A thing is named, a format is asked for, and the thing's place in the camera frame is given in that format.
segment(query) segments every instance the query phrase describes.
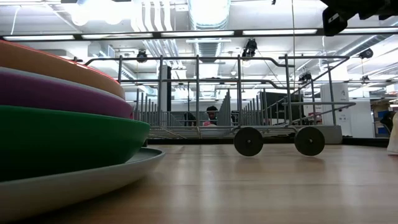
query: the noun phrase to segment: ceiling duct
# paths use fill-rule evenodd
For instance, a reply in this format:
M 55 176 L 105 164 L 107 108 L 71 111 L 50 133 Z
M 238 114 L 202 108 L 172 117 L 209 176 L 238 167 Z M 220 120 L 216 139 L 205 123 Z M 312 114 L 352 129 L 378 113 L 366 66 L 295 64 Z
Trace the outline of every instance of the ceiling duct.
M 223 30 L 229 20 L 231 0 L 188 0 L 191 30 Z M 223 43 L 196 43 L 195 53 L 201 57 L 217 57 Z

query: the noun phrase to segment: stack of plates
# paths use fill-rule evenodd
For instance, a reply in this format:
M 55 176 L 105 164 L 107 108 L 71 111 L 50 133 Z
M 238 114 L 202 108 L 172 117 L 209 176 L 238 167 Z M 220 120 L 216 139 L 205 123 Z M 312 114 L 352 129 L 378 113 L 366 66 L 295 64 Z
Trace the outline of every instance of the stack of plates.
M 0 223 L 122 187 L 162 158 L 150 149 L 134 156 L 150 127 L 130 119 L 113 78 L 8 42 L 0 52 Z M 66 187 L 72 197 L 58 200 Z M 18 209 L 34 203 L 41 206 Z

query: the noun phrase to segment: metal frame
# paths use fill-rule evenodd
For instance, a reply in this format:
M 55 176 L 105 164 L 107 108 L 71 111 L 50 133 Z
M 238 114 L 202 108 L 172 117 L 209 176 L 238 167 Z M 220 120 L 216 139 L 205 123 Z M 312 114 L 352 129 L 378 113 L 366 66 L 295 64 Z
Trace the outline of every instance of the metal frame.
M 89 60 L 86 65 L 89 65 L 90 63 L 94 61 L 102 61 L 102 60 L 119 60 L 119 75 L 118 75 L 118 82 L 123 83 L 124 80 L 121 80 L 121 67 L 122 67 L 122 62 L 125 60 L 139 60 L 140 58 L 94 58 Z M 201 59 L 213 59 L 213 60 L 237 60 L 238 64 L 238 78 L 229 78 L 229 79 L 200 79 L 200 71 L 199 71 L 199 66 L 196 66 L 195 73 L 196 73 L 196 78 L 194 79 L 163 79 L 162 78 L 162 69 L 159 70 L 159 78 L 158 79 L 147 79 L 147 80 L 126 80 L 126 82 L 130 83 L 138 83 L 138 82 L 157 82 L 158 83 L 158 99 L 157 99 L 157 104 L 154 104 L 154 102 L 150 102 L 148 104 L 148 99 L 146 96 L 145 99 L 145 104 L 144 104 L 144 95 L 141 93 L 141 110 L 139 110 L 139 90 L 137 90 L 137 100 L 136 100 L 136 110 L 135 110 L 135 115 L 134 119 L 144 121 L 147 123 L 151 124 L 151 130 L 149 137 L 150 138 L 166 138 L 166 139 L 186 139 L 186 138 L 233 138 L 234 135 L 241 129 L 244 128 L 245 126 L 250 126 L 253 128 L 256 128 L 263 136 L 275 136 L 275 135 L 281 135 L 281 134 L 290 134 L 290 133 L 296 133 L 301 126 L 294 126 L 293 124 L 296 123 L 297 121 L 299 124 L 302 124 L 303 119 L 308 119 L 308 118 L 314 118 L 316 119 L 317 116 L 320 116 L 325 113 L 332 113 L 333 115 L 333 125 L 336 125 L 336 110 L 340 110 L 342 108 L 347 108 L 350 106 L 355 105 L 353 102 L 335 102 L 333 99 L 333 87 L 331 85 L 331 71 L 336 68 L 337 66 L 341 65 L 342 63 L 346 62 L 349 57 L 345 56 L 313 56 L 313 57 L 308 57 L 308 56 L 297 56 L 297 57 L 289 57 L 288 55 L 285 55 L 284 57 L 281 57 L 280 59 L 284 59 L 285 63 L 280 64 L 276 62 L 273 58 L 269 57 L 256 57 L 256 58 L 249 58 L 249 57 L 240 57 L 238 55 L 237 57 L 199 57 L 198 55 L 196 57 L 163 57 L 160 56 L 159 58 L 153 57 L 153 58 L 147 58 L 148 60 L 158 60 L 160 65 L 163 64 L 165 60 L 195 60 L 197 65 L 199 65 Z M 320 74 L 319 76 L 315 77 L 312 81 L 302 85 L 301 87 L 297 88 L 294 90 L 293 88 L 290 87 L 289 83 L 289 68 L 294 68 L 294 65 L 289 65 L 289 60 L 290 59 L 338 59 L 340 62 L 338 65 L 334 67 L 328 67 L 328 70 L 325 71 L 324 73 Z M 275 66 L 277 67 L 285 67 L 286 71 L 286 80 L 287 80 L 287 86 L 279 86 L 275 84 L 271 80 L 243 80 L 241 78 L 241 61 L 242 60 L 268 60 L 272 62 Z M 291 95 L 295 93 L 299 93 L 300 91 L 303 90 L 306 86 L 311 85 L 312 93 L 313 93 L 313 83 L 317 81 L 319 78 L 324 76 L 325 74 L 328 74 L 329 76 L 329 85 L 330 85 L 330 94 L 331 94 L 331 101 L 330 102 L 315 102 L 314 96 L 313 96 L 313 101 L 312 102 L 292 102 L 291 100 Z M 175 111 L 162 111 L 162 95 L 161 89 L 162 85 L 161 83 L 166 82 L 193 82 L 196 83 L 197 87 L 197 95 L 196 95 L 196 120 L 188 120 L 188 119 L 177 119 L 172 113 Z M 224 97 L 222 104 L 220 106 L 220 110 L 217 112 L 217 120 L 213 120 L 214 122 L 217 122 L 217 126 L 201 126 L 201 122 L 207 121 L 205 119 L 201 119 L 201 115 L 203 113 L 206 113 L 207 111 L 199 111 L 199 104 L 200 104 L 200 83 L 201 82 L 208 82 L 208 83 L 214 83 L 214 82 L 233 82 L 237 84 L 237 89 L 238 89 L 238 113 L 235 114 L 238 116 L 238 122 L 237 123 L 232 123 L 231 122 L 231 96 L 230 96 L 230 90 L 228 89 L 226 96 Z M 283 99 L 275 102 L 274 104 L 268 106 L 267 105 L 267 100 L 266 100 L 266 90 L 263 89 L 263 91 L 260 91 L 259 94 L 256 96 L 256 98 L 253 98 L 252 100 L 249 100 L 248 104 L 243 107 L 243 100 L 242 100 L 242 91 L 241 91 L 241 86 L 245 82 L 259 82 L 259 83 L 270 83 L 274 88 L 280 89 L 280 90 L 286 90 L 286 97 Z M 281 106 L 284 108 L 284 122 L 279 123 L 279 103 Z M 302 105 L 313 105 L 315 108 L 315 105 L 332 105 L 332 110 L 330 111 L 325 111 L 320 114 L 315 114 L 314 110 L 314 115 L 308 116 L 306 118 L 300 118 L 293 120 L 292 119 L 292 107 L 293 106 L 302 106 Z M 277 124 L 272 125 L 272 110 L 273 107 L 276 107 L 277 111 Z M 196 121 L 197 125 L 196 126 L 184 126 L 185 122 L 187 121 Z
M 392 30 L 391 26 L 387 27 L 349 27 L 350 30 L 359 30 L 357 32 L 350 33 L 339 33 L 336 35 L 379 35 L 379 34 L 390 34 L 395 35 L 398 34 L 396 30 Z M 366 29 L 379 29 L 379 32 L 361 32 L 361 30 Z M 258 31 L 257 34 L 246 35 L 244 31 Z M 34 35 L 16 35 L 18 37 L 40 37 L 43 35 L 72 35 L 73 39 L 57 39 L 57 40 L 40 40 L 40 38 L 35 38 L 34 40 L 9 40 L 11 42 L 61 42 L 61 41 L 94 41 L 94 40 L 152 40 L 152 39 L 191 39 L 191 38 L 218 38 L 218 37 L 228 37 L 228 38 L 238 38 L 238 37 L 323 37 L 325 33 L 322 28 L 319 27 L 309 27 L 309 28 L 299 28 L 294 29 L 294 33 L 290 34 L 276 34 L 278 30 L 292 30 L 289 28 L 286 29 L 237 29 L 237 30 L 222 30 L 225 32 L 230 32 L 231 35 L 217 35 L 212 32 L 214 30 L 201 30 L 201 31 L 192 31 L 192 30 L 179 30 L 179 31 L 153 31 L 153 32 L 111 32 L 111 33 L 63 33 L 63 34 L 34 34 Z M 302 33 L 300 30 L 315 30 L 315 32 Z M 192 32 L 198 32 L 194 37 L 190 35 Z M 0 40 L 7 40 L 8 37 L 12 37 L 11 35 L 1 35 Z

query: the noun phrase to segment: wheel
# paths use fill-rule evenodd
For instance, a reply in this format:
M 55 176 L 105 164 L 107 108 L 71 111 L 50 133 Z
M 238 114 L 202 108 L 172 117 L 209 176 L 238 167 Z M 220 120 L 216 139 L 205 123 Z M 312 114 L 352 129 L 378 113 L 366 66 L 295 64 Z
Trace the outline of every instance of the wheel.
M 147 147 L 148 146 L 148 139 L 146 139 L 142 145 L 143 147 Z
M 242 128 L 235 134 L 235 149 L 244 156 L 255 156 L 262 149 L 262 134 L 250 127 Z
M 316 156 L 325 147 L 325 137 L 314 127 L 304 127 L 294 138 L 296 149 L 305 156 Z

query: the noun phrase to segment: ceiling light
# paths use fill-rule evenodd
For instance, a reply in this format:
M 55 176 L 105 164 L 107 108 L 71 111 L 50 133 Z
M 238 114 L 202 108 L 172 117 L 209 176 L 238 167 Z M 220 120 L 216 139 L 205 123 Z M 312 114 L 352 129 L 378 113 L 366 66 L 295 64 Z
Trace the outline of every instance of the ceiling light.
M 24 36 L 4 36 L 8 41 L 27 41 L 27 40 L 74 40 L 73 35 L 24 35 Z
M 284 29 L 284 30 L 245 30 L 243 35 L 293 35 L 293 34 L 314 34 L 316 29 Z
M 60 3 L 61 0 L 51 0 L 50 2 L 57 2 Z M 35 5 L 35 4 L 43 4 L 42 0 L 8 0 L 8 1 L 1 1 L 0 6 L 19 6 L 19 5 Z
M 85 34 L 81 36 L 85 40 L 91 39 L 123 39 L 123 38 L 151 38 L 153 37 L 150 33 L 145 34 Z
M 232 36 L 234 31 L 229 30 L 209 30 L 209 31 L 191 31 L 191 32 L 163 32 L 162 37 L 212 37 L 212 36 Z
M 358 34 L 358 33 L 375 33 L 375 32 L 398 32 L 398 27 L 376 27 L 376 28 L 347 28 L 340 34 Z
M 231 42 L 231 39 L 195 39 L 195 40 L 186 40 L 188 44 L 196 44 L 196 43 L 227 43 Z

